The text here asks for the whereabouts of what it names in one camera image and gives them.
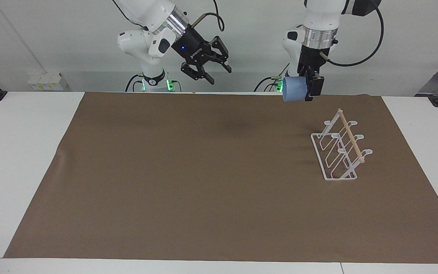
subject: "blue plastic cup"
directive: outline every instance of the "blue plastic cup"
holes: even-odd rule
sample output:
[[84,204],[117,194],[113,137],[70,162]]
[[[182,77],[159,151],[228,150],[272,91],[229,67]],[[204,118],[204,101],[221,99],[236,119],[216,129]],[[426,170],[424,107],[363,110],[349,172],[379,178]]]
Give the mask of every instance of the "blue plastic cup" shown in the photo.
[[283,78],[283,100],[285,102],[304,100],[307,95],[305,77]]

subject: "power outlet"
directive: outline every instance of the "power outlet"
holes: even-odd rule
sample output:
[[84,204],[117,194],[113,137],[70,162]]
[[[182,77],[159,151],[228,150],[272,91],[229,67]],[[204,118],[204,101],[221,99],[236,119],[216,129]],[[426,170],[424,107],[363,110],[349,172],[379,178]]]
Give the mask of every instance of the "power outlet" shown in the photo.
[[68,88],[66,80],[60,73],[29,74],[28,84],[35,91],[64,91]]

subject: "white table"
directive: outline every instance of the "white table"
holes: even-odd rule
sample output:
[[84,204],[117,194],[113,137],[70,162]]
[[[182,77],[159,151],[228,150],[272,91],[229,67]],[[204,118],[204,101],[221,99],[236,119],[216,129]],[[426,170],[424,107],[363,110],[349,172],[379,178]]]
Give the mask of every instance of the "white table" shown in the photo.
[[[0,274],[438,274],[438,265],[414,264],[1,259],[83,95],[10,92],[0,102]],[[438,194],[438,108],[425,98],[383,99]]]

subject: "wooden rod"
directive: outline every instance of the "wooden rod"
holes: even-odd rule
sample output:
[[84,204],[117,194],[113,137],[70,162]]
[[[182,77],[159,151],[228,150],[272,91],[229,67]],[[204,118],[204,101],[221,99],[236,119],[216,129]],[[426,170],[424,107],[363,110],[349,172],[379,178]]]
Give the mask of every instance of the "wooden rod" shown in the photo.
[[354,151],[356,151],[356,155],[358,155],[358,158],[362,164],[365,163],[365,158],[361,154],[358,144],[356,143],[356,139],[354,139],[354,135],[351,132],[351,128],[349,128],[348,121],[346,120],[346,117],[344,117],[344,112],[342,111],[342,109],[338,109],[337,111],[339,111],[339,116],[341,117],[342,123],[344,124],[344,128],[346,128],[346,132],[349,135],[349,139],[351,140],[352,145],[354,146]]

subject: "brown table cover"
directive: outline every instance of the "brown table cover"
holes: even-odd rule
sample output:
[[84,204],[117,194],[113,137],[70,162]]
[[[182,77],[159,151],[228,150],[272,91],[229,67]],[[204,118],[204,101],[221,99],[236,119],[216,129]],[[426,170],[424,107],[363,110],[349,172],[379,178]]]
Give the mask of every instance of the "brown table cover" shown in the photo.
[[[350,182],[310,139],[338,108],[374,151]],[[21,257],[438,263],[438,196],[381,97],[86,93]]]

